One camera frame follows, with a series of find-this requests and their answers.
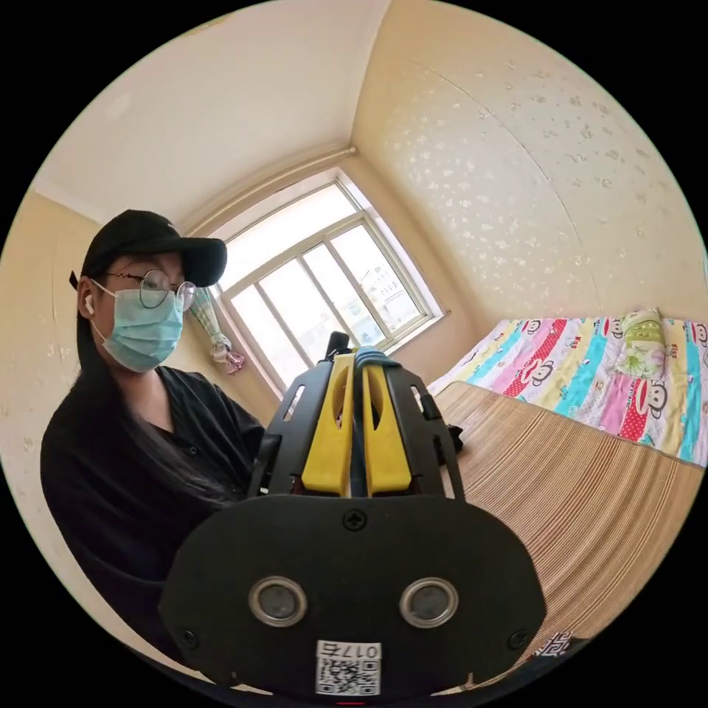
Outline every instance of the pillow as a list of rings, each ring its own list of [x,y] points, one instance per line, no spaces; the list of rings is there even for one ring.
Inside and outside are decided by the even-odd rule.
[[[664,374],[666,341],[659,310],[635,310],[622,317],[625,346],[615,370],[635,378],[661,378]]]

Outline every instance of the woman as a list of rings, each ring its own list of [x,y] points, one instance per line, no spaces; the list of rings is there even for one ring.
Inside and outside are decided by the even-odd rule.
[[[217,239],[127,211],[88,249],[77,290],[80,374],[44,435],[41,483],[69,549],[143,639],[184,664],[158,603],[182,541],[243,499],[263,427],[201,374],[162,367],[196,287],[226,266]]]

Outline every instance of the screw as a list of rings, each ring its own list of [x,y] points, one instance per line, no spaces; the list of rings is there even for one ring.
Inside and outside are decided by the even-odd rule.
[[[521,649],[529,639],[529,633],[525,629],[514,632],[509,637],[509,649]]]
[[[199,646],[199,639],[197,639],[197,635],[194,634],[194,632],[190,632],[188,629],[182,632],[182,641],[189,649],[192,650],[197,649]]]
[[[352,509],[344,514],[342,523],[347,531],[361,531],[367,525],[367,515],[363,511]]]

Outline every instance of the ear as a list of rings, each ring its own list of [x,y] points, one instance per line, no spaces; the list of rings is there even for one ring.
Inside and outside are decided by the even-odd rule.
[[[79,314],[85,319],[92,319],[95,312],[95,298],[91,280],[86,277],[79,280],[76,287],[76,296],[76,306],[79,310]]]

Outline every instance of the yellow plastic part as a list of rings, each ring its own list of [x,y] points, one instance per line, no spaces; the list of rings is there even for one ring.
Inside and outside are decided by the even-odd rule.
[[[382,367],[364,367],[361,373],[364,394],[364,455],[367,462],[369,496],[380,492],[408,489],[411,471],[398,431],[398,421],[389,396]],[[379,416],[374,429],[372,403]]]
[[[336,356],[308,461],[302,472],[302,484],[309,491],[347,495],[354,422],[353,382],[354,355]],[[340,412],[341,425],[338,425]]]

